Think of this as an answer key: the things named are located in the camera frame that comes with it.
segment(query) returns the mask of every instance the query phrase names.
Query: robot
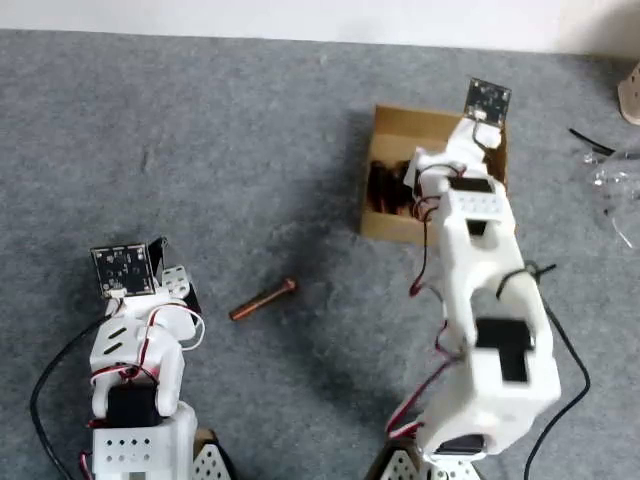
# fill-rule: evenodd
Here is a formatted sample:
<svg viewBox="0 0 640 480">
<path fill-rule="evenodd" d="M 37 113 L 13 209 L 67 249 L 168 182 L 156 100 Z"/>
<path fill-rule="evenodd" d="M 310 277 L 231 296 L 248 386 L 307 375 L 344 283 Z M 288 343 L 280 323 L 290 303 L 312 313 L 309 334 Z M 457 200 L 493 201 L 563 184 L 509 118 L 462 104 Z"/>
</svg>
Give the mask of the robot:
<svg viewBox="0 0 640 480">
<path fill-rule="evenodd" d="M 148 246 L 91 251 L 107 306 L 96 325 L 90 355 L 93 474 L 89 454 L 83 452 L 80 469 L 85 479 L 236 478 L 215 434 L 197 430 L 194 410 L 180 400 L 183 352 L 200 345 L 206 325 L 185 268 L 165 266 L 166 247 L 166 240 L 160 238 Z M 160 263 L 162 270 L 156 275 Z M 38 386 L 32 397 L 36 430 L 62 476 L 73 478 L 42 430 L 36 406 Z"/>
<path fill-rule="evenodd" d="M 439 335 L 436 348 L 447 360 L 392 415 L 390 443 L 368 479 L 479 479 L 471 462 L 504 451 L 560 398 L 545 306 L 526 274 L 505 187 L 485 163 L 502 142 L 510 94 L 472 79 L 465 115 L 445 151 L 417 148 L 409 163 L 404 184 L 413 192 L 414 215 L 425 236 L 429 221 L 437 234 L 442 274 L 432 288 L 442 302 L 441 334 L 455 353 L 442 347 Z M 481 288 L 495 292 L 507 316 L 474 318 L 471 296 Z M 423 413 L 397 427 L 444 370 L 446 383 Z"/>
</svg>

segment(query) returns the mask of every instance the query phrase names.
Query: white wall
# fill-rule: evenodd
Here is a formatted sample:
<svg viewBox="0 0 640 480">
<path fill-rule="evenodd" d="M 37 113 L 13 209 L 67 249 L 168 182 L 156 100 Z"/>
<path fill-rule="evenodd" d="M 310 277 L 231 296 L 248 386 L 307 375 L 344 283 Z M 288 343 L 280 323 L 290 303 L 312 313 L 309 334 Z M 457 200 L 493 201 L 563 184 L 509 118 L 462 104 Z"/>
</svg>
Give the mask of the white wall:
<svg viewBox="0 0 640 480">
<path fill-rule="evenodd" d="M 640 0 L 0 0 L 0 28 L 640 58 Z"/>
</svg>

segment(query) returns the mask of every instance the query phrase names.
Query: brown cardboard box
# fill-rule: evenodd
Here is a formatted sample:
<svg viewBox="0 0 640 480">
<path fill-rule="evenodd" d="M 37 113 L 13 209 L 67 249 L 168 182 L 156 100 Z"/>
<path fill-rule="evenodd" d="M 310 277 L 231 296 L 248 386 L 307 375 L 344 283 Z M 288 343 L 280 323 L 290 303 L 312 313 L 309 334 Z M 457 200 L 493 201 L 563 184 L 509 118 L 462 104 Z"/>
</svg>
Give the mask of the brown cardboard box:
<svg viewBox="0 0 640 480">
<path fill-rule="evenodd" d="M 424 243 L 423 224 L 410 215 L 408 209 L 400 214 L 379 213 L 373 208 L 368 195 L 369 173 L 374 161 L 394 167 L 399 162 L 410 160 L 416 147 L 429 151 L 443 151 L 449 136 L 462 118 L 461 114 L 409 110 L 387 105 L 376 106 L 373 137 L 367 158 L 365 198 L 363 202 L 360 233 L 367 237 L 391 242 Z M 496 179 L 505 183 L 507 168 L 507 135 L 502 145 L 491 156 L 488 170 Z M 433 244 L 435 235 L 428 227 L 428 244 Z"/>
</svg>

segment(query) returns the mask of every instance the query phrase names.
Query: gray carpet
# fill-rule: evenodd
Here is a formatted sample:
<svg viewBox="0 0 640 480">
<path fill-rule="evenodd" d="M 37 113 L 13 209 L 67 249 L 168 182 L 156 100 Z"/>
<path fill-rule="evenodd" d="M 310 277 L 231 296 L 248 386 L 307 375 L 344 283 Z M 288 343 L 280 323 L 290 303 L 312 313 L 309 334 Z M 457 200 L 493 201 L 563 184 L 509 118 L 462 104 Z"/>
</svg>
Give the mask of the gray carpet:
<svg viewBox="0 0 640 480">
<path fill-rule="evenodd" d="M 574 56 L 258 40 L 0 33 L 0 477 L 55 478 L 28 397 L 100 313 L 88 249 L 163 234 L 208 319 L 183 396 L 242 479 L 359 479 L 383 425 L 436 365 L 439 308 L 409 300 L 418 248 L 355 233 L 376 102 L 460 111 L 470 76 L 510 86 L 509 182 L 526 258 L 593 377 L 532 479 L 640 470 L 640 264 L 596 219 L 566 127 L 638 137 L 614 85 L 631 64 Z M 300 293 L 242 324 L 229 309 L 284 275 Z M 66 462 L 89 445 L 90 342 L 42 415 Z M 582 377 L 556 338 L 563 397 Z M 546 420 L 488 479 L 521 478 Z"/>
</svg>

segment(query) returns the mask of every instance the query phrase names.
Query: copper pipe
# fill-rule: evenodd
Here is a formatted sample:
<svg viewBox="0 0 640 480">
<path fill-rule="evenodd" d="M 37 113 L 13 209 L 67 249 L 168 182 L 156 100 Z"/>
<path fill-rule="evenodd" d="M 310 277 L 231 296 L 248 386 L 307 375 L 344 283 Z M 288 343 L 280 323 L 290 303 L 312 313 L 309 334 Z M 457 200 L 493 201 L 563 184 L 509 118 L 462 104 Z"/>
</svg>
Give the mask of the copper pipe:
<svg viewBox="0 0 640 480">
<path fill-rule="evenodd" d="M 273 302 L 276 298 L 285 293 L 292 293 L 298 288 L 298 282 L 296 282 L 293 278 L 285 278 L 280 285 L 275 290 L 268 290 L 265 292 L 261 292 L 251 300 L 246 303 L 243 303 L 237 308 L 234 308 L 229 312 L 229 318 L 234 322 L 241 320 L 245 317 L 248 317 L 257 309 L 264 307 L 268 303 Z"/>
</svg>

